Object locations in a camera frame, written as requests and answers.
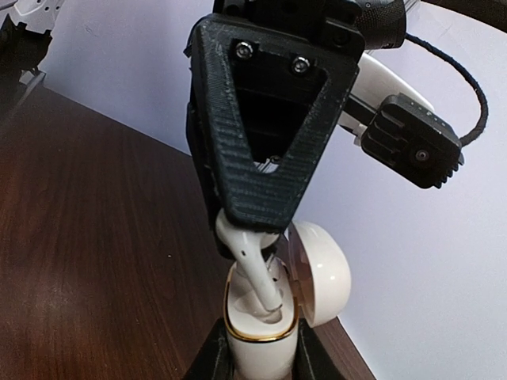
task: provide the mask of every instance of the white robot part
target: white robot part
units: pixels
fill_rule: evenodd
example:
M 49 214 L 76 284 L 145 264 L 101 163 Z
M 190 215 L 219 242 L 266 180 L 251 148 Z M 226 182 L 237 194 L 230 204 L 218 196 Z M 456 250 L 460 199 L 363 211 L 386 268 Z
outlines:
M 65 0 L 18 0 L 9 15 L 15 25 L 26 24 L 26 30 L 44 34 L 55 27 Z
M 352 88 L 352 94 L 373 108 L 378 108 L 386 97 L 403 93 L 428 110 L 435 112 L 432 104 L 414 87 L 371 55 L 363 54 L 359 61 L 359 69 L 359 76 Z M 366 131 L 367 126 L 344 112 L 341 114 L 338 124 L 351 129 L 358 137 L 356 145 L 360 145 L 360 137 Z

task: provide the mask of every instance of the black textured plastic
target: black textured plastic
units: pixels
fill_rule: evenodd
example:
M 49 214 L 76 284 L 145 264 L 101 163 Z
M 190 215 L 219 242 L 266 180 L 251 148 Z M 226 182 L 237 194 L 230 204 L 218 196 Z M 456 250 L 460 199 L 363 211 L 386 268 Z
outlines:
M 27 31 L 26 25 L 15 25 L 7 15 L 0 36 L 0 72 L 12 70 L 32 70 L 46 56 L 51 43 L 50 32 L 35 33 Z
M 227 16 L 244 17 L 245 0 L 215 0 L 213 13 L 226 14 Z
M 325 75 L 322 89 L 274 173 L 259 172 L 247 141 L 231 69 L 231 49 L 238 40 L 252 41 L 257 52 L 286 62 L 281 70 L 290 70 L 296 53 L 312 62 L 312 70 Z M 281 32 L 215 15 L 195 28 L 192 70 L 213 188 L 227 217 L 238 226 L 283 232 L 348 99 L 358 74 L 356 60 Z
M 305 320 L 299 321 L 298 349 L 292 372 L 294 380 L 345 380 L 326 349 Z
M 258 25 L 310 37 L 326 0 L 256 0 L 249 19 Z
M 339 44 L 340 40 L 347 41 L 346 44 Z M 315 43 L 330 48 L 336 52 L 354 57 L 359 62 L 366 46 L 364 36 L 354 25 L 347 25 L 343 21 L 333 18 L 326 18 L 314 38 Z
M 183 380 L 233 380 L 234 368 L 225 321 L 219 319 Z
M 462 165 L 451 126 L 409 97 L 388 97 L 361 138 L 367 154 L 420 188 L 440 188 Z M 425 152 L 421 161 L 417 154 Z
M 406 34 L 403 0 L 358 0 L 363 14 L 356 26 L 366 40 L 367 49 L 399 48 Z

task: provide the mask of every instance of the open case lid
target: open case lid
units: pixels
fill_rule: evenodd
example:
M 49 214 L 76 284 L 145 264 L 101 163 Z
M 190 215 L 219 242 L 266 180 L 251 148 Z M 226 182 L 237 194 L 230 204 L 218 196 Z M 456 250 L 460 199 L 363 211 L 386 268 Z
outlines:
M 332 321 L 345 308 L 351 287 L 349 264 L 323 228 L 293 222 L 288 232 L 294 292 L 308 324 L 314 328 Z

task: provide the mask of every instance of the black holder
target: black holder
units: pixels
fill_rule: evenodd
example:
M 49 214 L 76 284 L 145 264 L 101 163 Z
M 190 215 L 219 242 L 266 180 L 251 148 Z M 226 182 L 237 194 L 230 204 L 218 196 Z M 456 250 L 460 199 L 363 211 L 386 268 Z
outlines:
M 50 32 L 39 34 L 15 25 L 7 15 L 0 28 L 0 118 L 16 103 L 24 70 L 35 70 L 48 53 Z
M 360 48 L 331 51 L 219 15 L 194 28 L 187 130 L 200 138 L 189 138 L 190 148 L 210 171 L 201 176 L 203 188 L 214 192 L 206 198 L 215 195 L 233 224 L 281 234 L 292 220 L 364 50 L 358 31 L 334 27 L 342 27 L 349 43 Z M 255 161 L 271 156 L 281 157 L 280 166 L 262 173 Z M 214 217 L 218 208 L 211 208 Z
M 219 319 L 184 380 L 232 380 L 234 365 L 227 345 L 225 321 Z M 298 347 L 292 371 L 295 380 L 345 380 L 305 320 L 299 321 Z

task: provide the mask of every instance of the black bracket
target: black bracket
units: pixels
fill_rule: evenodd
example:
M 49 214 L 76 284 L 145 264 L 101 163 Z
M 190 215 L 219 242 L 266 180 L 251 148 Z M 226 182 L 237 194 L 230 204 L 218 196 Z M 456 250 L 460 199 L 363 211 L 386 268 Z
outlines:
M 50 32 L 26 30 L 26 24 L 15 25 L 7 15 L 0 28 L 0 73 L 36 68 L 48 53 Z
M 299 321 L 298 347 L 292 371 L 295 380 L 345 380 L 334 366 L 317 334 L 305 320 Z M 232 380 L 234 364 L 227 344 L 227 330 L 219 319 L 183 380 Z
M 344 30 L 349 41 L 362 38 Z M 191 42 L 187 128 L 200 136 L 193 154 L 208 171 L 201 184 L 213 189 L 232 223 L 282 233 L 349 97 L 360 54 L 221 15 L 201 20 Z M 269 155 L 281 157 L 280 165 L 261 173 L 255 161 Z
M 368 127 L 363 151 L 420 188 L 441 188 L 464 164 L 452 127 L 402 93 L 377 110 L 351 96 L 345 111 Z

